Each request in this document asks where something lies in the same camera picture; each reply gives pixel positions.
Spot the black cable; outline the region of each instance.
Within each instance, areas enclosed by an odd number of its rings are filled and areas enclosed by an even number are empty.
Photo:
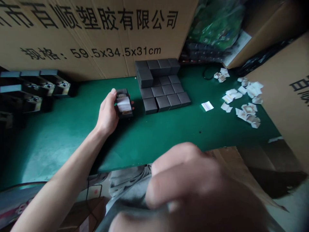
[[[96,225],[94,226],[94,229],[93,229],[93,231],[95,231],[95,229],[96,229],[96,227],[97,227],[97,224],[98,224],[99,220],[98,220],[97,217],[93,214],[93,212],[91,211],[90,206],[88,205],[89,177],[87,177],[87,181],[88,181],[88,186],[87,186],[87,193],[86,193],[86,205],[87,205],[87,208],[88,208],[90,214],[91,214],[91,215],[95,218],[95,220],[96,220]]]

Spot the stack of black boxes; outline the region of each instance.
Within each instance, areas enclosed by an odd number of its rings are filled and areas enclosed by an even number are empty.
[[[177,59],[135,61],[146,114],[176,109],[191,103],[177,73]]]

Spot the blurry hand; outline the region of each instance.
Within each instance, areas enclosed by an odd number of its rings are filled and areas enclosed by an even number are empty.
[[[243,184],[192,143],[172,147],[152,165],[146,203],[169,213],[137,219],[119,213],[112,232],[266,231],[266,209]]]
[[[96,129],[104,135],[111,135],[117,127],[119,117],[115,109],[117,92],[113,88],[101,103]]]

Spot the green table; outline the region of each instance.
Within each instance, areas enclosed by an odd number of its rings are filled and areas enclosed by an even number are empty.
[[[173,145],[190,141],[201,150],[223,146],[248,144],[280,136],[275,125],[261,105],[257,116],[258,129],[235,115],[235,109],[226,113],[220,108],[225,91],[238,88],[234,77],[225,82],[205,80],[204,66],[183,67],[179,78],[192,105],[145,115],[137,79],[134,77],[83,82],[75,98],[56,100],[50,113],[29,116],[27,126],[18,134],[4,155],[1,167],[0,189],[26,182],[47,181],[66,162],[75,149],[96,125],[100,103],[111,88],[127,88],[134,100],[134,117],[123,120],[106,141],[91,173],[153,162]],[[211,66],[207,76],[220,66]],[[210,101],[214,109],[205,112],[201,103]],[[230,106],[240,108],[251,102],[248,95],[233,101]]]

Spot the cardboard box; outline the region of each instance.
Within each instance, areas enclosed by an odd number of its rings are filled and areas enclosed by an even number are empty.
[[[309,173],[309,32],[247,75],[264,85],[263,107]]]
[[[299,5],[292,0],[263,0],[250,6],[243,20],[232,54],[223,62],[226,68],[244,65],[247,60],[276,42],[303,31]]]
[[[75,203],[57,232],[94,231],[105,215],[107,202],[108,199],[104,197],[88,200],[89,208],[98,219],[98,223],[90,214],[85,201]]]
[[[135,76],[135,60],[178,58],[198,0],[0,2],[0,66],[75,81]]]

